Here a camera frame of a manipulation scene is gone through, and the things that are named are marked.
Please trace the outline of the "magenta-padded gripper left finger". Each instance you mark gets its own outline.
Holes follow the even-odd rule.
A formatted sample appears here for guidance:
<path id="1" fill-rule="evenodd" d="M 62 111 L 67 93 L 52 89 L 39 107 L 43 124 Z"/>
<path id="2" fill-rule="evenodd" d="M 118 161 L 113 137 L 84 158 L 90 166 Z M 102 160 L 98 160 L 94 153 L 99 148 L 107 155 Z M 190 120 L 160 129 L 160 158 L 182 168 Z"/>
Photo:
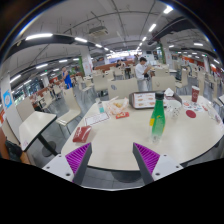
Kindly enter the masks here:
<path id="1" fill-rule="evenodd" d="M 43 167 L 43 170 L 81 185 L 91 154 L 92 146 L 87 143 L 67 155 L 58 154 Z"/>

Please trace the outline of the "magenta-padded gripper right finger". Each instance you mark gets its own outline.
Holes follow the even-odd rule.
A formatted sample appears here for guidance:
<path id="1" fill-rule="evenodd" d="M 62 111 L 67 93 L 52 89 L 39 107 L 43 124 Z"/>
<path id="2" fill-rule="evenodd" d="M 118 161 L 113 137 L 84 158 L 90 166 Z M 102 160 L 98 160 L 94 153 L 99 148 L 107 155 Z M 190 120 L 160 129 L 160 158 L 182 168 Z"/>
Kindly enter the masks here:
<path id="1" fill-rule="evenodd" d="M 158 154 L 138 143 L 133 144 L 133 154 L 145 185 L 182 169 L 169 155 Z"/>

